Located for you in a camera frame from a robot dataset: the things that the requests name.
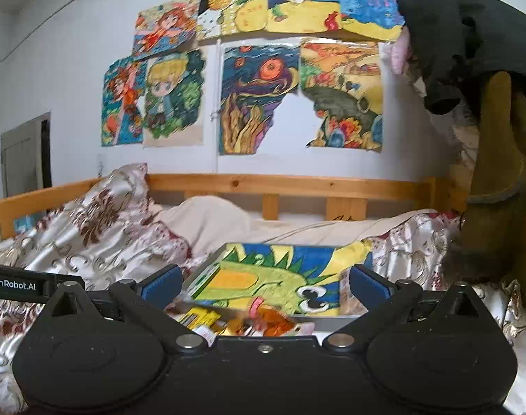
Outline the red haired girl drawing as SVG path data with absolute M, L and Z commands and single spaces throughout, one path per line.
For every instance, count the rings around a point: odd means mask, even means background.
M 196 35 L 200 0 L 172 0 L 137 15 L 131 56 L 143 60 L 177 50 Z

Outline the clear puffed rice bar packet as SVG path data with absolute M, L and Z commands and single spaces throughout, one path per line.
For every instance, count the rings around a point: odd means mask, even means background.
M 368 312 L 367 307 L 362 304 L 361 301 L 351 290 L 350 285 L 350 274 L 352 267 L 344 269 L 340 272 L 340 284 L 339 284 L 339 313 L 341 316 L 349 317 L 360 317 Z

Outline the anime girl drawing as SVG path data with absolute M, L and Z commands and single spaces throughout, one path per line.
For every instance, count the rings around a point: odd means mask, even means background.
M 124 57 L 109 66 L 102 88 L 102 147 L 143 141 L 147 62 Z

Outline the brown mustard garment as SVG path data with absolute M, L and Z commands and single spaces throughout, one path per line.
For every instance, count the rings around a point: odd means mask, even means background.
M 473 283 L 509 274 L 525 218 L 526 97 L 502 71 L 482 95 L 477 161 L 462 225 L 445 257 L 445 276 Z

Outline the blond boy drawing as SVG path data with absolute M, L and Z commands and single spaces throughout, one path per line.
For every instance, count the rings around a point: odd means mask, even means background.
M 203 144 L 205 68 L 203 48 L 147 61 L 144 147 Z

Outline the grey wall cabinet door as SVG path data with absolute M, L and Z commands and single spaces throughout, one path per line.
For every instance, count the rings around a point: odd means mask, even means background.
M 0 136 L 5 198 L 52 186 L 49 112 Z

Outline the swirly sea drawing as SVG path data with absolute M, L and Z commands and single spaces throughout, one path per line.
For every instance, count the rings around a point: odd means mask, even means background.
M 297 45 L 240 45 L 223 51 L 219 153 L 253 155 L 274 113 L 299 84 Z

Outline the planet space drawing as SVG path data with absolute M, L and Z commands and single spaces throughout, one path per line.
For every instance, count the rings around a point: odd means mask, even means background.
M 200 0 L 197 39 L 263 31 L 267 23 L 268 0 Z

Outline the white pink green snack packet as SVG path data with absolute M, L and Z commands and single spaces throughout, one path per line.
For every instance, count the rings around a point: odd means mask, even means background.
M 289 330 L 286 336 L 307 336 L 313 335 L 315 329 L 314 322 L 300 322 L 296 323 L 295 326 Z

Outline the cream blanket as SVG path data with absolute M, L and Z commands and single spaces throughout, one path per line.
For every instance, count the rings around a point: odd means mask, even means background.
M 192 252 L 191 265 L 200 264 L 225 243 L 344 247 L 393 233 L 418 247 L 441 228 L 437 214 L 430 211 L 364 221 L 269 221 L 254 218 L 231 201 L 209 196 L 193 197 L 164 208 L 155 220 L 187 241 Z

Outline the orange jelly snack bag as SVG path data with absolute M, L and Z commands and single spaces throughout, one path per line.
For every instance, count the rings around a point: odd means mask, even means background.
M 263 336 L 278 337 L 292 331 L 296 324 L 274 307 L 265 305 L 262 297 L 255 297 L 248 309 L 248 320 Z

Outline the dark clothes pile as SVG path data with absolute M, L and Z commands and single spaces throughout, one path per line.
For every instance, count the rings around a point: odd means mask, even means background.
M 464 102 L 479 117 L 492 75 L 526 98 L 526 15 L 499 0 L 397 0 L 434 114 Z

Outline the landscape drawing torn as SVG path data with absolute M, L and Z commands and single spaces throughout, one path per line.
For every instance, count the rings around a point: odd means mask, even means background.
M 310 147 L 379 152 L 383 83 L 379 45 L 308 38 L 300 43 L 301 91 L 320 120 Z

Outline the grey tray with dinosaur drawing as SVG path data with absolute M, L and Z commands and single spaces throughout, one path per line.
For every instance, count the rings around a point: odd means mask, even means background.
M 341 274 L 372 265 L 372 243 L 288 246 L 226 243 L 185 281 L 196 304 L 246 310 L 261 298 L 289 316 L 336 317 L 341 313 Z

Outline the yellow snack packet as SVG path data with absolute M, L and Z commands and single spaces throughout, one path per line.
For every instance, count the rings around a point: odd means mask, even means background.
M 177 321 L 191 331 L 209 330 L 221 320 L 222 316 L 213 310 L 202 307 L 192 307 L 187 312 L 180 314 Z

